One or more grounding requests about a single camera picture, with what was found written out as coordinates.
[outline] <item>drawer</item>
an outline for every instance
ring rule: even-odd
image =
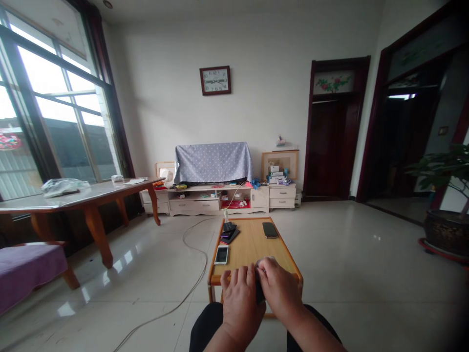
[[[143,208],[145,209],[145,213],[153,214],[153,206],[151,204],[144,204]],[[169,213],[168,203],[158,203],[158,213]]]
[[[294,198],[270,198],[269,208],[294,208]]]
[[[270,198],[295,198],[296,188],[271,188]]]
[[[218,200],[201,200],[194,202],[194,210],[198,211],[212,211],[220,210],[220,203]]]
[[[168,203],[168,195],[166,193],[156,193],[158,203]],[[142,192],[142,199],[144,204],[150,204],[151,198],[148,192]]]
[[[174,200],[170,201],[170,209],[172,211],[187,211],[187,210],[195,210],[194,203],[196,203],[193,200],[188,200],[188,201],[179,201],[179,200]]]

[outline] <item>purple cushion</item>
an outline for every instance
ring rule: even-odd
[[[26,245],[0,249],[0,314],[26,298],[38,285],[67,269],[59,245]]]

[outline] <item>potted plant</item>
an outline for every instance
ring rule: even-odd
[[[420,162],[407,166],[407,174],[422,177],[426,189],[448,187],[460,192],[466,203],[460,213],[430,209],[424,222],[426,240],[444,251],[469,256],[469,144],[453,144],[448,153],[425,155]]]

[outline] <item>corrugated wall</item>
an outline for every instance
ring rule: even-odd
[[[0,190],[3,200],[41,193],[41,178],[26,148],[0,151]]]

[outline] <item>black pants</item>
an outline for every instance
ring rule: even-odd
[[[317,310],[309,305],[304,305],[314,316],[324,325],[326,329],[340,342],[342,341],[337,336],[329,322]],[[189,352],[203,352],[209,344],[215,332],[223,323],[223,305],[218,302],[210,303],[205,307],[204,311],[197,318],[194,327],[191,331],[191,345]],[[287,333],[287,352],[298,352],[301,348],[293,336]]]

